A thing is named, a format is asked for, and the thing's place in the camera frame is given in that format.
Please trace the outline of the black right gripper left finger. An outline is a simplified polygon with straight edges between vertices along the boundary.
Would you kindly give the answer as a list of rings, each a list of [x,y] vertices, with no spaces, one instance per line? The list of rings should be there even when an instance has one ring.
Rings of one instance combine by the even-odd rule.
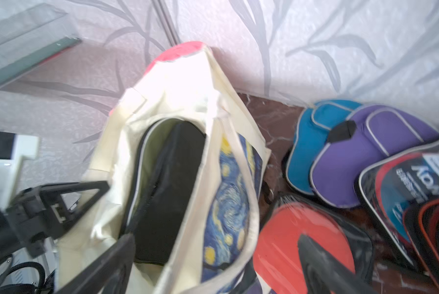
[[[134,261],[134,236],[123,235],[58,294],[124,294]]]

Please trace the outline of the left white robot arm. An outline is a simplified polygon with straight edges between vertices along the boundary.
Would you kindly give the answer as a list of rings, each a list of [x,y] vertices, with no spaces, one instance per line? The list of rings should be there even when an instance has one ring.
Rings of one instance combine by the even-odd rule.
[[[47,252],[45,242],[66,235],[109,189],[106,181],[45,184],[0,208],[0,294],[50,293],[36,261]]]

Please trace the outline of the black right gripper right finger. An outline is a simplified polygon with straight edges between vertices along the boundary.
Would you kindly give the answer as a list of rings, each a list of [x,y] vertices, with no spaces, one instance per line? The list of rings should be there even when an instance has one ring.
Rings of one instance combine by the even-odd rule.
[[[374,289],[359,279],[314,239],[301,235],[299,259],[309,294],[372,294]]]

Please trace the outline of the clear case red paddle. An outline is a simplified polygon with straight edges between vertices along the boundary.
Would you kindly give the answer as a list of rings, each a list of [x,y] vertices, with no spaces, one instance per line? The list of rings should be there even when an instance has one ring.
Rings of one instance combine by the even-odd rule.
[[[374,245],[348,219],[280,193],[261,227],[239,294],[372,294]]]

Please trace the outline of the blue paddle case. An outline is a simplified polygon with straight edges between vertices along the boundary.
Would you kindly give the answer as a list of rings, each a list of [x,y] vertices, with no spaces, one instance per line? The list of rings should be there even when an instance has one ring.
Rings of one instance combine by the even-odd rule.
[[[299,115],[293,144],[282,159],[283,177],[293,191],[314,196],[309,173],[315,158],[324,148],[330,130],[360,106],[352,100],[321,100]]]

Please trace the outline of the black zipper paddle case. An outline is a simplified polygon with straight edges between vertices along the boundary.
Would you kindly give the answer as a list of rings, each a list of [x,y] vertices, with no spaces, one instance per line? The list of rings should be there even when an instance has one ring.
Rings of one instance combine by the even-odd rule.
[[[205,142],[205,133],[185,120],[169,134],[126,232],[135,239],[135,262],[165,265],[169,260],[190,202]]]

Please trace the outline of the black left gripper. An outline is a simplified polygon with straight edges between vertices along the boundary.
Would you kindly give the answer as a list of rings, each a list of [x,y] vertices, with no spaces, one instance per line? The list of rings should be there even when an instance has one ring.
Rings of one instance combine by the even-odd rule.
[[[70,231],[109,189],[107,181],[86,181],[22,190],[0,208],[0,261],[21,248],[32,257],[42,255],[47,238]]]

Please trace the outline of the red trimmed paddle case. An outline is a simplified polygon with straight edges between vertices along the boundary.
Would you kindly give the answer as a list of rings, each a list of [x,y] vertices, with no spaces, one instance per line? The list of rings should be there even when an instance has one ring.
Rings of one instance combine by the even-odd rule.
[[[410,206],[403,225],[420,264],[439,289],[439,198]]]

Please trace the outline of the clear paddle case teal paddle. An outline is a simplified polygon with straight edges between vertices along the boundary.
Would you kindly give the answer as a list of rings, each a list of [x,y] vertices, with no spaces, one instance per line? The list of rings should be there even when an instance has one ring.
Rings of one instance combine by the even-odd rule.
[[[403,215],[412,205],[439,198],[439,140],[366,167],[354,180],[354,191],[396,260],[419,270]]]

